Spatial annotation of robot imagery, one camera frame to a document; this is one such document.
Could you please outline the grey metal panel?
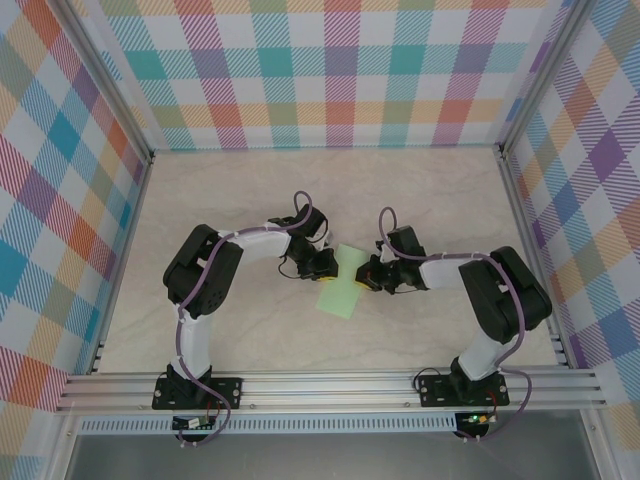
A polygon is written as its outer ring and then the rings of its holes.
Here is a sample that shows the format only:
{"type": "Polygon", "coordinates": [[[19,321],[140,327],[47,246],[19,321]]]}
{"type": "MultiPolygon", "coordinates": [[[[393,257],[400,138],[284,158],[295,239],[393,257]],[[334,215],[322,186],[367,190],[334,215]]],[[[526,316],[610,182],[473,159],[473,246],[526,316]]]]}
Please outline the grey metal panel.
{"type": "Polygon", "coordinates": [[[577,443],[561,454],[439,435],[228,435],[198,449],[170,436],[83,436],[65,480],[600,480],[577,443]]]}

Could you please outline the left small circuit board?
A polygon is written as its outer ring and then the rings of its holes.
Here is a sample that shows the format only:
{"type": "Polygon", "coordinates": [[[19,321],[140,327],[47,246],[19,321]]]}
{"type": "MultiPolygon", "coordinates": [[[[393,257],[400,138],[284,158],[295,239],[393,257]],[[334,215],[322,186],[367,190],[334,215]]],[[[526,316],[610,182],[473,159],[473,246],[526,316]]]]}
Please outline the left small circuit board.
{"type": "Polygon", "coordinates": [[[171,429],[174,431],[209,431],[216,424],[216,416],[178,415],[172,418],[171,429]]]}

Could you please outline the aluminium cross rail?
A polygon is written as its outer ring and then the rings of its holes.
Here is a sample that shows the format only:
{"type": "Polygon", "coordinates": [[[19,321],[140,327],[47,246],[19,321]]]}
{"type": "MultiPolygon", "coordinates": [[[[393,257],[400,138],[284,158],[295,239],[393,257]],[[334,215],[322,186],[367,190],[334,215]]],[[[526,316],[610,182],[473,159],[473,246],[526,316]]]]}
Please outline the aluminium cross rail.
{"type": "MultiPolygon", "coordinates": [[[[464,411],[472,407],[422,407],[418,378],[433,370],[328,372],[232,372],[217,377],[243,380],[236,413],[374,413],[464,411]]],[[[156,380],[162,375],[94,374],[67,380],[57,410],[60,413],[155,413],[151,408],[156,380]]],[[[504,373],[508,406],[475,409],[514,411],[600,409],[607,405],[604,391],[591,370],[535,367],[525,375],[504,373]]]]}

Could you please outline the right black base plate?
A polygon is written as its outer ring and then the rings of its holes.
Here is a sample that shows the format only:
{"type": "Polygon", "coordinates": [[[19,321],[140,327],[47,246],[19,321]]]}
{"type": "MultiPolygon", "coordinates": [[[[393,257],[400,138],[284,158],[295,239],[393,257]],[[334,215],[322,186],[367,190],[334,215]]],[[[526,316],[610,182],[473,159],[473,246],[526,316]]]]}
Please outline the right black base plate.
{"type": "Polygon", "coordinates": [[[451,375],[421,375],[418,393],[422,407],[508,406],[505,377],[494,373],[479,381],[456,380],[451,375]]]}

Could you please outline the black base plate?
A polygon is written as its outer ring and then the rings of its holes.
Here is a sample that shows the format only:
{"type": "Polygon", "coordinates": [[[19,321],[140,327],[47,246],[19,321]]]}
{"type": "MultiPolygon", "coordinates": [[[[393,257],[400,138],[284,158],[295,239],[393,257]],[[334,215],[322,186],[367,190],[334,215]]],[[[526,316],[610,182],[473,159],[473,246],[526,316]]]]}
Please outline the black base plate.
{"type": "Polygon", "coordinates": [[[505,377],[494,373],[479,381],[456,380],[451,375],[421,375],[418,393],[422,407],[508,406],[505,377]]]}
{"type": "MultiPolygon", "coordinates": [[[[201,380],[210,390],[217,392],[232,410],[240,407],[243,380],[238,377],[210,377],[201,380]]],[[[213,394],[203,390],[191,380],[160,376],[153,389],[153,410],[206,410],[224,409],[224,403],[213,394]]]]}

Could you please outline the aluminium side rail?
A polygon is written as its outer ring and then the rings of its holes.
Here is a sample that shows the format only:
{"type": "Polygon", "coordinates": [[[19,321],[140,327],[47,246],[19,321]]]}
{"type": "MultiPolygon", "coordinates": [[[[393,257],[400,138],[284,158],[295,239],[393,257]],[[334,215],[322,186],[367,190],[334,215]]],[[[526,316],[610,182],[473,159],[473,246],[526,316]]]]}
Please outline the aluminium side rail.
{"type": "Polygon", "coordinates": [[[568,342],[566,331],[561,318],[558,316],[559,310],[553,289],[546,278],[543,268],[541,255],[534,235],[534,231],[529,224],[524,201],[521,198],[519,187],[512,165],[500,145],[494,146],[494,156],[497,162],[498,170],[502,178],[503,186],[508,197],[508,201],[514,216],[518,234],[520,236],[526,261],[536,277],[540,285],[545,289],[552,303],[552,314],[546,320],[547,329],[551,338],[556,359],[560,366],[567,368],[575,367],[575,358],[568,342]]]}
{"type": "Polygon", "coordinates": [[[108,302],[106,304],[105,311],[97,325],[96,336],[91,343],[90,355],[87,358],[85,365],[82,369],[82,373],[84,375],[91,375],[92,373],[95,373],[97,371],[97,368],[101,359],[101,355],[102,355],[102,350],[106,344],[106,340],[108,337],[109,329],[112,323],[115,307],[118,300],[118,295],[119,295],[124,274],[126,271],[126,266],[129,259],[131,247],[134,242],[137,224],[140,218],[140,214],[144,204],[144,199],[145,199],[145,196],[148,190],[148,185],[151,179],[155,159],[156,159],[155,154],[152,154],[151,158],[147,161],[145,168],[143,170],[143,176],[142,176],[141,186],[139,190],[139,195],[136,200],[135,208],[131,214],[130,221],[126,230],[126,237],[124,239],[122,254],[116,264],[114,282],[110,290],[108,302]]]}

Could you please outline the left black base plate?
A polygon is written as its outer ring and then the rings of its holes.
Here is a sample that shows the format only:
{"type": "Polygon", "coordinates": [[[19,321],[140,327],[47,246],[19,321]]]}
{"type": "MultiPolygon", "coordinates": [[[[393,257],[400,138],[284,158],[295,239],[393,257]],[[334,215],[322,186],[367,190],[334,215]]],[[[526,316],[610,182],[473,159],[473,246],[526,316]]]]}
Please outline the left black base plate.
{"type": "MultiPolygon", "coordinates": [[[[210,377],[201,380],[210,390],[217,392],[232,410],[240,407],[243,380],[238,377],[210,377]]],[[[224,403],[213,394],[203,390],[191,380],[160,376],[153,389],[153,410],[206,410],[224,409],[224,403]]]]}

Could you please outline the aluminium frame post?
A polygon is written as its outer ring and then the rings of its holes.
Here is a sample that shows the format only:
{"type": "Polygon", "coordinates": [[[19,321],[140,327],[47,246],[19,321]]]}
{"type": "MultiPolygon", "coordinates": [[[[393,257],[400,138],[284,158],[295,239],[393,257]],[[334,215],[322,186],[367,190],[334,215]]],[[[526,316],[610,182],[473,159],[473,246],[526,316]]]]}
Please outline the aluminium frame post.
{"type": "Polygon", "coordinates": [[[46,3],[77,50],[85,68],[104,95],[136,153],[146,165],[151,165],[154,160],[154,151],[144,137],[99,49],[94,45],[70,0],[46,0],[46,3]]]}
{"type": "Polygon", "coordinates": [[[534,29],[527,67],[494,144],[495,158],[504,163],[541,103],[584,23],[598,0],[550,0],[534,29]]]}

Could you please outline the aluminium frame leg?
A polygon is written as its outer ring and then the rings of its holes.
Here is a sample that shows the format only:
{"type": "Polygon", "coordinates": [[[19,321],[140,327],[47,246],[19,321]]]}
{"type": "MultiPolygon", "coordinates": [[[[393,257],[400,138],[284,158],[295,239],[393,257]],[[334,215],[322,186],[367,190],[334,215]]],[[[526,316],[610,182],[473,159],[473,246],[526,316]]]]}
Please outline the aluminium frame leg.
{"type": "Polygon", "coordinates": [[[55,426],[53,450],[44,480],[65,480],[80,430],[80,419],[76,415],[60,415],[56,417],[55,426]]]}
{"type": "Polygon", "coordinates": [[[582,409],[580,415],[600,479],[620,480],[603,414],[600,410],[582,409]]]}

